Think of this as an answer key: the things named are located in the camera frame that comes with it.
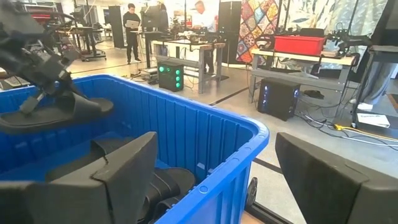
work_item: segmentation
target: gray floor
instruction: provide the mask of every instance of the gray floor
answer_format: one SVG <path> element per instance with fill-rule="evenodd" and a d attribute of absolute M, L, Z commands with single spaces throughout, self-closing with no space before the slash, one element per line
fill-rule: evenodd
<path fill-rule="evenodd" d="M 111 43 L 108 43 L 108 45 L 107 43 L 102 44 L 101 48 L 105 49 L 107 53 L 107 61 L 103 59 L 92 62 L 76 61 L 71 66 L 71 71 L 73 72 L 74 77 L 103 73 L 129 77 L 130 73 L 137 73 L 137 69 L 144 66 L 143 63 L 139 65 L 126 65 L 126 51 L 112 48 Z M 221 86 L 218 88 L 216 87 L 215 82 L 206 83 L 205 93 L 202 95 L 198 94 L 197 85 L 193 84 L 196 83 L 197 80 L 193 80 L 192 78 L 190 80 L 185 80 L 185 84 L 192 87 L 192 89 L 184 88 L 183 91 L 178 92 L 177 94 L 197 100 L 201 103 L 210 104 L 228 95 L 236 93 L 237 91 L 241 91 L 248 86 L 248 72 L 245 70 L 223 67 L 223 75 L 229 76 L 229 79 L 222 81 Z M 389 91 L 397 91 L 397 87 L 398 84 L 396 82 L 392 82 Z M 322 90 L 322 93 L 325 95 L 325 100 L 323 100 L 325 105 L 334 105 L 336 99 L 340 97 L 339 93 L 335 93 L 334 91 Z M 353 90 L 350 90 L 346 94 L 344 103 L 352 97 L 352 94 Z M 398 169 L 396 169 L 398 165 L 397 151 L 385 146 L 373 146 L 347 139 L 333 138 L 310 127 L 306 122 L 298 117 L 294 117 L 287 122 L 283 122 L 272 116 L 257 112 L 254 104 L 248 103 L 247 97 L 248 91 L 242 91 L 216 106 L 254 118 L 264 123 L 269 128 L 271 133 L 269 145 L 258 155 L 257 158 L 279 167 L 279 162 L 274 149 L 275 136 L 278 132 L 286 132 L 322 147 L 324 150 L 398 178 Z M 343 110 L 341 113 L 342 119 L 349 118 L 350 109 L 350 106 L 348 106 Z M 321 110 L 316 110 L 316 108 L 309 106 L 309 104 L 304 103 L 304 101 L 299 102 L 298 111 L 308 112 L 313 118 L 322 118 Z M 332 112 L 329 110 L 323 110 L 323 113 L 329 116 L 332 115 Z M 293 223 L 305 223 L 283 175 L 253 162 L 251 176 L 259 179 L 259 190 L 257 193 L 257 201 L 259 203 Z"/>

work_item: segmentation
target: metal table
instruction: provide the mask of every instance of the metal table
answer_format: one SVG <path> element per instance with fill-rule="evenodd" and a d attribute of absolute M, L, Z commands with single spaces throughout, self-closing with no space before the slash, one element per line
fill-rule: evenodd
<path fill-rule="evenodd" d="M 315 86 L 319 88 L 325 88 L 329 90 L 336 90 L 341 92 L 341 97 L 343 97 L 343 92 L 345 88 L 357 88 L 357 83 L 348 83 L 347 78 L 349 71 L 351 70 L 351 66 L 355 61 L 355 57 L 343 57 L 343 58 L 330 58 L 324 57 L 322 58 L 322 62 L 325 63 L 335 63 L 342 65 L 339 79 L 337 80 L 324 80 L 324 79 L 314 79 L 309 77 L 298 77 L 295 75 L 291 75 L 283 72 L 274 72 L 270 70 L 262 70 L 257 67 L 259 57 L 268 56 L 268 57 L 283 57 L 283 58 L 291 58 L 296 60 L 304 60 L 309 62 L 319 62 L 320 58 L 317 56 L 308 56 L 308 55 L 299 55 L 299 54 L 287 54 L 280 52 L 273 52 L 271 50 L 263 51 L 259 49 L 254 49 L 251 51 L 253 54 L 253 62 L 252 62 L 252 72 L 250 76 L 250 84 L 249 84 L 249 103 L 252 103 L 254 97 L 254 91 L 256 90 L 256 79 L 258 78 L 280 78 L 283 80 L 300 83 L 303 85 Z M 330 55 L 330 52 L 322 52 L 323 55 Z"/>
<path fill-rule="evenodd" d="M 208 80 L 215 79 L 217 81 L 217 86 L 220 85 L 221 82 L 221 63 L 223 61 L 223 48 L 225 47 L 225 43 L 217 43 L 217 44 L 200 44 L 200 45 L 190 45 L 187 40 L 170 40 L 170 41 L 152 41 L 155 52 L 156 52 L 156 59 L 158 62 L 168 61 L 173 63 L 178 63 L 181 65 L 185 65 L 188 67 L 199 68 L 198 76 L 196 75 L 189 75 L 185 74 L 186 76 L 191 76 L 198 78 L 198 92 L 199 94 L 203 93 L 203 84 Z M 176 57 L 168 57 L 160 55 L 160 50 L 162 46 L 168 46 L 169 49 L 176 48 L 176 49 L 187 49 L 190 51 L 198 51 L 199 53 L 199 61 L 187 60 L 179 58 L 179 50 L 177 51 Z M 217 69 L 216 74 L 214 75 L 207 75 L 204 74 L 205 68 L 205 51 L 216 49 L 216 58 L 217 58 Z"/>

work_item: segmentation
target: blue plastic bin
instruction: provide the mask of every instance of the blue plastic bin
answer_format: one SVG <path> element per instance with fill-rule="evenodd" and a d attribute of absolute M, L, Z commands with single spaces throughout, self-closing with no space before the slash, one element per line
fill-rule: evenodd
<path fill-rule="evenodd" d="M 113 101 L 112 115 L 37 134 L 0 133 L 0 180 L 43 181 L 49 169 L 87 153 L 90 139 L 104 134 L 136 138 L 157 131 L 157 166 L 183 167 L 198 179 L 157 223 L 239 223 L 251 161 L 269 140 L 263 124 L 110 75 L 75 83 L 88 97 Z M 34 91 L 28 87 L 0 93 L 0 112 L 18 110 Z"/>

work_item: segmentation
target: wheel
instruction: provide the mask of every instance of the wheel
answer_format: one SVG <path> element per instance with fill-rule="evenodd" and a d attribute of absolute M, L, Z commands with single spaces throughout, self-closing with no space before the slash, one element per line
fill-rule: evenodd
<path fill-rule="evenodd" d="M 246 195 L 246 204 L 245 207 L 251 207 L 256 200 L 256 195 L 257 195 L 257 184 L 258 180 L 257 177 L 253 177 L 250 181 L 249 187 L 248 187 L 248 193 Z"/>

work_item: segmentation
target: workbench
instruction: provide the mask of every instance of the workbench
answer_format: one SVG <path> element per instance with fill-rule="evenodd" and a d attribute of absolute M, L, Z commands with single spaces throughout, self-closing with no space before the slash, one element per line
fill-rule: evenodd
<path fill-rule="evenodd" d="M 318 88 L 325 88 L 329 90 L 336 90 L 341 92 L 341 98 L 343 97 L 343 92 L 345 88 L 357 88 L 357 83 L 346 83 L 348 79 L 349 71 L 351 70 L 352 64 L 355 63 L 355 57 L 342 57 L 342 58 L 332 58 L 331 52 L 322 52 L 323 57 L 321 62 L 325 63 L 334 63 L 338 65 L 342 65 L 343 68 L 341 69 L 339 79 L 316 79 L 310 77 L 300 77 L 295 76 L 292 74 L 284 73 L 284 72 L 275 72 L 272 71 L 269 67 L 268 70 L 262 70 L 257 67 L 259 57 L 261 56 L 268 56 L 268 57 L 283 57 L 283 58 L 290 58 L 296 60 L 303 60 L 308 62 L 317 63 L 320 61 L 320 57 L 318 56 L 309 56 L 309 55 L 299 55 L 299 54 L 288 54 L 288 53 L 280 53 L 274 52 L 272 50 L 259 50 L 254 49 L 251 51 L 253 54 L 253 62 L 252 62 L 252 72 L 250 77 L 250 84 L 249 84 L 249 103 L 253 102 L 254 98 L 254 91 L 256 90 L 256 79 L 258 78 L 280 78 L 282 80 L 287 80 L 290 82 L 300 83 L 303 85 L 315 86 Z"/>
<path fill-rule="evenodd" d="M 208 80 L 216 80 L 217 86 L 220 85 L 221 82 L 221 63 L 223 60 L 223 48 L 225 47 L 225 43 L 217 43 L 217 44 L 189 44 L 189 40 L 168 40 L 168 41 L 152 41 L 155 47 L 156 59 L 158 62 L 168 61 L 177 64 L 181 64 L 188 67 L 199 68 L 198 76 L 184 74 L 186 76 L 191 76 L 198 78 L 198 92 L 199 94 L 203 93 L 204 83 Z M 169 48 L 176 48 L 176 56 L 169 57 L 163 56 L 160 54 L 160 50 L 162 46 L 167 46 Z M 187 60 L 184 58 L 180 58 L 180 49 L 189 50 L 191 52 L 197 51 L 199 53 L 199 61 Z M 216 58 L 217 58 L 217 68 L 216 73 L 214 75 L 205 75 L 205 51 L 216 49 Z"/>
<path fill-rule="evenodd" d="M 87 54 L 81 56 L 82 61 L 88 62 L 89 59 L 93 58 L 104 58 L 106 60 L 106 54 L 102 50 L 98 50 L 95 45 L 95 38 L 93 33 L 102 33 L 103 29 L 93 29 L 92 27 L 71 27 L 71 28 L 61 28 L 56 30 L 58 34 L 72 35 L 73 44 L 77 42 L 77 46 L 80 52 L 82 52 L 80 45 L 80 37 L 85 37 L 85 44 L 87 48 Z"/>

